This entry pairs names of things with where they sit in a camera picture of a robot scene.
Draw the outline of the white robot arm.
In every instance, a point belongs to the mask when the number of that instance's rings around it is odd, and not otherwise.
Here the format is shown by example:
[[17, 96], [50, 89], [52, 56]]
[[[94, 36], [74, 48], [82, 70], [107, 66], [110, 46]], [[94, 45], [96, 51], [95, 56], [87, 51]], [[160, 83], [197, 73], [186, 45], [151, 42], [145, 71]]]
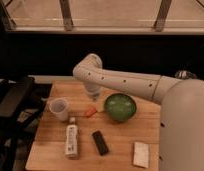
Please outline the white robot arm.
[[73, 69], [88, 95], [102, 86], [161, 106], [159, 171], [204, 171], [204, 81], [105, 70], [96, 54]]

